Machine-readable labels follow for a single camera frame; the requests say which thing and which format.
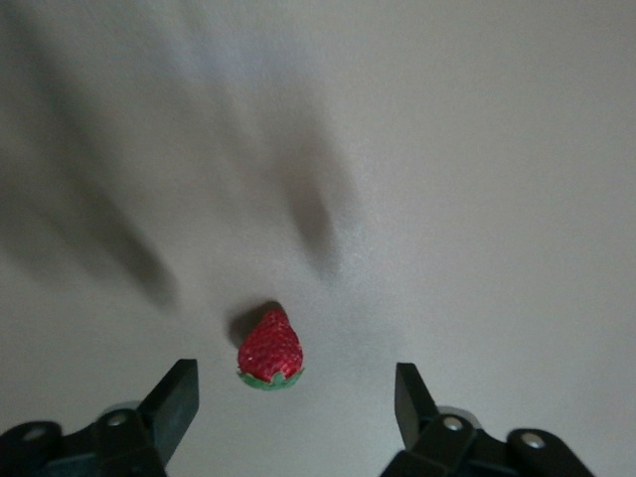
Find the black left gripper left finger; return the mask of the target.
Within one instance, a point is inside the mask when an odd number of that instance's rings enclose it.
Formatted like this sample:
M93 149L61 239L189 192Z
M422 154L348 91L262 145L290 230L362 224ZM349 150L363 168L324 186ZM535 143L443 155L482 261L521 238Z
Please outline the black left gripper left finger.
M198 362L181 359L135 408L115 408L68 435L51 420L0 434L0 477L168 477L198 409Z

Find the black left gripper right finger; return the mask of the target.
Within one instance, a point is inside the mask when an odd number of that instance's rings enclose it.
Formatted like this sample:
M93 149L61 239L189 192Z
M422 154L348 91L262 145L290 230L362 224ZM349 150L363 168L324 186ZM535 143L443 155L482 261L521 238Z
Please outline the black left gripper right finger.
M550 432L516 428L500 441L471 413L437 406L414 364L396 365L394 409L404 449L380 477L595 477Z

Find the red strawberry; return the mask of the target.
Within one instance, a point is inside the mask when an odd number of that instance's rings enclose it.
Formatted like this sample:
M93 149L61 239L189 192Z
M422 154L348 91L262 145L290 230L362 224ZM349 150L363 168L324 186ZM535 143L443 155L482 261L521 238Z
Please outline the red strawberry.
M238 348L238 376L249 387L280 391L304 371L300 340L283 308L268 309Z

